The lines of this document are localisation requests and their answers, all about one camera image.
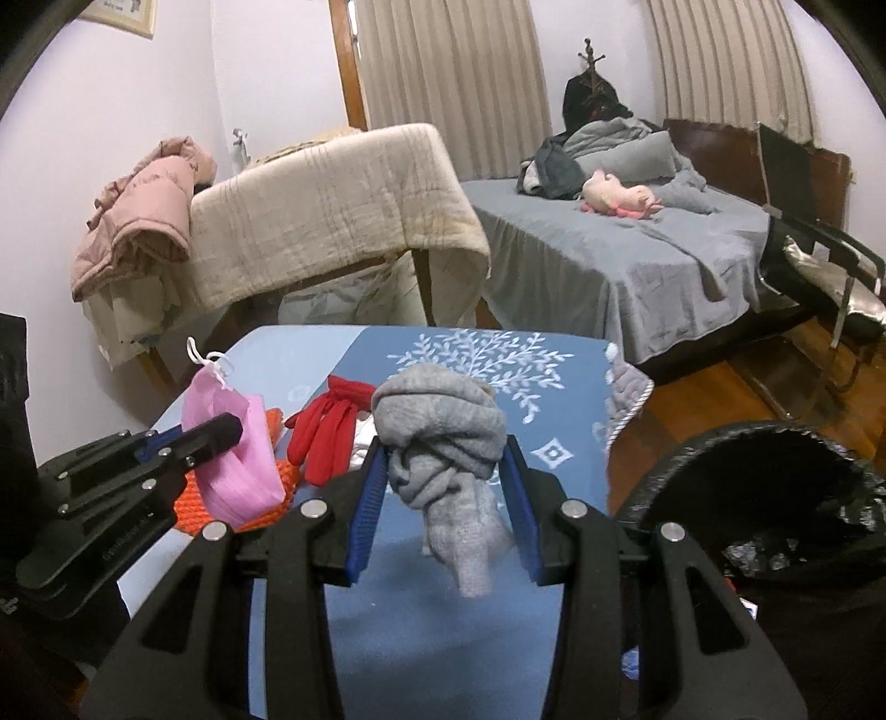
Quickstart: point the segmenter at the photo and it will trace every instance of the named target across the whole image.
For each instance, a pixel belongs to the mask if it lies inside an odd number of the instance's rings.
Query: pink puffer jacket
[[[215,179],[215,160],[190,137],[162,141],[135,169],[108,184],[71,269],[74,302],[111,282],[143,278],[159,262],[190,257],[195,184]]]

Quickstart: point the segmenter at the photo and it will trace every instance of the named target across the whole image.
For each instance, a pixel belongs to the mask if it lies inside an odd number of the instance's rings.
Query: plush toy
[[[616,215],[643,220],[653,216],[661,203],[646,185],[626,188],[614,175],[597,170],[581,189],[584,202],[581,210],[585,213]]]

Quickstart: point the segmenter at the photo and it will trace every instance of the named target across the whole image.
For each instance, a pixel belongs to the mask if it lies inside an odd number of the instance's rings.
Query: white wall
[[[852,160],[846,230],[886,257],[886,117],[828,29],[794,0],[782,4],[806,69],[816,142]]]
[[[229,175],[213,74],[209,0],[160,2],[152,41],[64,28],[0,120],[0,311],[27,319],[38,461],[163,410],[137,365],[108,370],[70,265],[97,193],[163,137],[194,136]]]
[[[591,38],[597,66],[615,87],[618,99],[646,120],[664,119],[658,93],[658,51],[646,0],[530,0],[539,37],[541,64],[548,85],[554,132],[563,130],[566,82],[587,65],[579,58]]]
[[[347,125],[328,0],[212,0],[224,129],[253,158]]]

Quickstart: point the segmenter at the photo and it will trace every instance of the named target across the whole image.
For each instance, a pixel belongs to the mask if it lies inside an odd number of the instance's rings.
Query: gray knit fabric
[[[505,414],[488,386],[440,365],[418,364],[372,396],[389,481],[424,511],[427,546],[466,598],[492,589],[490,565],[513,544],[486,481],[501,459]]]

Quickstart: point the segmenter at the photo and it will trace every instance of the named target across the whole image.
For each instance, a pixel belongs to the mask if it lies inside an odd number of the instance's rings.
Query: beige curtain
[[[513,177],[550,135],[528,0],[357,0],[371,128],[436,125],[461,180]]]
[[[649,0],[667,117],[812,140],[803,65],[779,0]]]

